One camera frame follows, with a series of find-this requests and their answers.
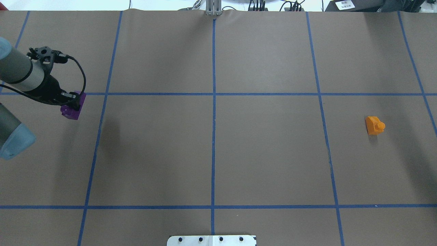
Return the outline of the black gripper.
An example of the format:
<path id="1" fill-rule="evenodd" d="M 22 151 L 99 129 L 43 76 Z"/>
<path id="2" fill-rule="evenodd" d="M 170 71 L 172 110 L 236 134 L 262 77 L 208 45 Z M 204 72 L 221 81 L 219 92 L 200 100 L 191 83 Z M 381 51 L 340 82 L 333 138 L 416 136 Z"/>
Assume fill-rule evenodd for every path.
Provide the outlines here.
<path id="1" fill-rule="evenodd" d="M 77 93 L 67 93 L 62 90 L 59 82 L 52 75 L 45 75 L 38 87 L 38 97 L 44 103 L 62 104 L 61 111 L 79 111 L 81 109 L 80 101 L 75 100 Z"/>

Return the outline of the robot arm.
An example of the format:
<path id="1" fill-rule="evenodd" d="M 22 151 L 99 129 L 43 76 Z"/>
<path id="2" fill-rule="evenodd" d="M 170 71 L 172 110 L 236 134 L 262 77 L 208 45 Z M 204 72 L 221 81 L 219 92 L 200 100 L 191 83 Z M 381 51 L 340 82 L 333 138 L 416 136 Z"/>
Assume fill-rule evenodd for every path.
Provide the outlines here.
<path id="1" fill-rule="evenodd" d="M 67 91 L 53 76 L 56 64 L 72 61 L 78 66 L 83 84 L 81 89 Z M 20 117 L 26 113 L 39 117 L 34 105 L 59 107 L 61 115 L 78 120 L 86 98 L 86 75 L 80 63 L 71 55 L 48 46 L 20 52 L 8 39 L 1 37 L 1 160 L 11 160 L 33 145 L 37 137 Z"/>

